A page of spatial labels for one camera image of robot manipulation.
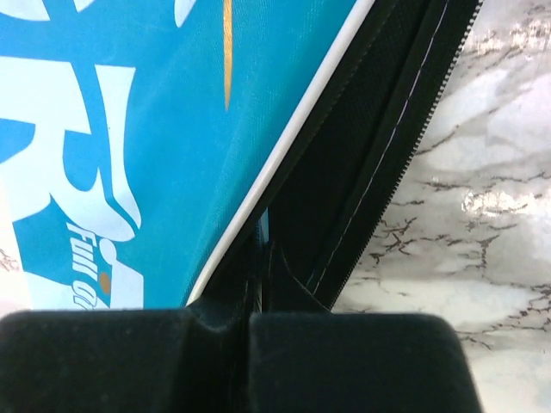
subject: black padding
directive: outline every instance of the black padding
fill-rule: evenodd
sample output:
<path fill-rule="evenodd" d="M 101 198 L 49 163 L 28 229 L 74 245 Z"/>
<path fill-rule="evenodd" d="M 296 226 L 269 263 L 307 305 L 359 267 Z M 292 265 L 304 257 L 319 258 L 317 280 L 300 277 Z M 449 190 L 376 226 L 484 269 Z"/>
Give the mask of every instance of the black padding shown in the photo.
<path fill-rule="evenodd" d="M 3 319 L 0 411 L 233 411 L 246 380 L 253 247 L 185 309 Z"/>
<path fill-rule="evenodd" d="M 423 315 L 251 318 L 255 413 L 479 413 L 461 344 Z"/>

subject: marble surface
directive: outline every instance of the marble surface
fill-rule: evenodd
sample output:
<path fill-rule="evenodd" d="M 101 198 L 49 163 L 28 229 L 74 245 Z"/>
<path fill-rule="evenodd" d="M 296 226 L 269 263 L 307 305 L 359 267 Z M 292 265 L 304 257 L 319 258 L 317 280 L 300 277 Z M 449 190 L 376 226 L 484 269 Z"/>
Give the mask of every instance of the marble surface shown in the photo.
<path fill-rule="evenodd" d="M 459 333 L 486 413 L 551 411 L 551 1 L 486 0 L 336 311 Z"/>
<path fill-rule="evenodd" d="M 0 318 L 30 308 L 27 282 L 20 262 L 8 199 L 0 176 Z"/>

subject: zipper teeth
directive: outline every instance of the zipper teeth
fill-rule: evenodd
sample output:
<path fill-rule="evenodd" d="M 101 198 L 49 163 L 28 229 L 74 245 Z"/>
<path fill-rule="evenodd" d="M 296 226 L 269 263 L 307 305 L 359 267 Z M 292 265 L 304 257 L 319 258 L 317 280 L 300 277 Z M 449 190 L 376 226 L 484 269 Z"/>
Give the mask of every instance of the zipper teeth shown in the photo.
<path fill-rule="evenodd" d="M 360 258 L 362 258 L 363 251 L 368 246 L 369 240 L 371 239 L 371 237 L 375 233 L 375 230 L 377 229 L 377 226 L 379 226 L 379 224 L 381 223 L 381 219 L 382 219 L 385 211 L 387 210 L 388 206 L 390 205 L 390 202 L 393 200 L 393 197 L 396 194 L 396 191 L 398 190 L 398 186 L 401 183 L 402 178 L 406 174 L 407 169 L 409 168 L 413 157 L 415 157 L 415 154 L 417 153 L 417 149 L 419 147 L 419 144 L 421 143 L 421 139 L 423 138 L 423 136 L 424 136 L 424 134 L 427 130 L 427 127 L 429 127 L 430 121 L 432 120 L 432 116 L 434 115 L 434 113 L 436 111 L 436 107 L 438 106 L 438 103 L 440 102 L 440 99 L 442 99 L 442 95 L 443 95 L 443 93 L 446 89 L 446 85 L 448 84 L 451 73 L 454 70 L 455 65 L 457 64 L 457 60 L 461 56 L 461 52 L 463 51 L 463 47 L 465 46 L 465 42 L 467 41 L 467 38 L 471 33 L 471 30 L 472 30 L 473 25 L 474 25 L 474 21 L 476 20 L 476 17 L 479 15 L 480 8 L 482 7 L 483 2 L 484 2 L 484 0 L 478 0 L 478 4 L 476 5 L 476 7 L 474 9 L 473 16 L 469 20 L 469 23 L 467 25 L 467 29 L 465 30 L 465 34 L 463 35 L 463 38 L 461 39 L 461 43 L 459 44 L 459 46 L 457 47 L 457 50 L 455 51 L 455 55 L 452 59 L 452 62 L 449 65 L 448 71 L 446 72 L 446 75 L 444 76 L 442 84 L 440 85 L 440 89 L 438 90 L 438 92 L 436 94 L 436 99 L 432 103 L 432 106 L 430 107 L 429 114 L 428 114 L 427 118 L 424 121 L 423 128 L 421 129 L 421 132 L 418 135 L 417 140 L 415 141 L 415 144 L 413 145 L 412 152 L 410 153 L 409 157 L 407 158 L 406 164 L 404 165 L 403 169 L 400 171 L 398 180 L 396 181 L 396 183 L 394 183 L 393 189 L 392 189 L 390 195 L 388 196 L 387 200 L 385 201 L 385 206 L 383 207 L 383 209 L 381 210 L 381 213 L 377 217 L 377 224 L 374 225 L 372 230 L 370 230 L 370 232 L 368 234 L 368 237 L 366 238 L 365 243 L 362 245 L 361 252 L 358 253 L 356 259 L 354 260 L 354 265 L 348 270 L 348 274 L 345 278 L 345 281 L 341 284 L 341 286 L 337 290 L 337 294 L 335 295 L 335 299 L 331 302 L 331 305 L 329 306 L 329 308 L 332 308 L 335 305 L 335 303 L 337 302 L 338 297 L 340 296 L 341 292 L 344 290 L 344 286 L 346 286 L 346 284 L 347 284 L 347 282 L 348 282 L 348 280 L 349 280 L 349 278 L 352 274 L 352 271 L 356 267 L 358 261 L 360 261 Z"/>

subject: white trim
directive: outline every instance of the white trim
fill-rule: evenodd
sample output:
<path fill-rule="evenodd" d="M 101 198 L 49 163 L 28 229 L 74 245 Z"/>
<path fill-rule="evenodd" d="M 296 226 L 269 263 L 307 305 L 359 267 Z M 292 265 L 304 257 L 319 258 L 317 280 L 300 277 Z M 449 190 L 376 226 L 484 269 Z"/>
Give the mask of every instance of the white trim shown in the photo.
<path fill-rule="evenodd" d="M 318 101 L 321 92 L 329 82 L 329 79 L 337 68 L 341 58 L 344 56 L 344 53 L 348 49 L 350 42 L 354 39 L 354 36 L 365 20 L 365 17 L 368 15 L 368 12 L 371 10 L 374 2 L 375 0 L 357 0 L 352 7 L 352 10 L 346 17 L 343 26 L 338 32 L 337 37 L 331 44 L 329 52 L 325 55 L 318 71 L 316 71 L 316 74 L 308 85 L 308 89 L 306 89 L 305 94 L 302 96 L 302 99 L 300 99 L 298 106 L 289 120 L 289 123 L 285 126 L 281 137 L 277 140 L 273 151 L 269 154 L 266 163 L 260 170 L 257 179 L 253 182 L 251 189 L 230 221 L 229 226 L 227 226 L 226 230 L 222 234 L 219 242 L 214 247 L 214 250 L 207 259 L 202 271 L 199 273 L 199 277 L 191 290 L 187 304 L 191 304 L 193 301 L 198 299 L 203 292 L 208 280 L 220 263 L 222 256 L 224 256 L 232 244 L 239 230 L 251 214 L 254 206 L 260 199 L 260 196 L 268 186 L 277 168 L 287 154 L 289 147 L 294 142 L 294 138 L 299 133 L 302 125 L 306 121 L 306 118 L 312 111 L 313 106 Z"/>

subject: bag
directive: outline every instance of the bag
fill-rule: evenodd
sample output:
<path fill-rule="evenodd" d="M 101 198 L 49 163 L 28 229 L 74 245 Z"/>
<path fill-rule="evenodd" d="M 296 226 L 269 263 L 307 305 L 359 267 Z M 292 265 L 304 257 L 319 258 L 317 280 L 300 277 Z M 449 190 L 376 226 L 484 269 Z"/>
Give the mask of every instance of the bag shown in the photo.
<path fill-rule="evenodd" d="M 5 311 L 178 307 L 255 228 L 331 307 L 478 3 L 0 3 Z"/>

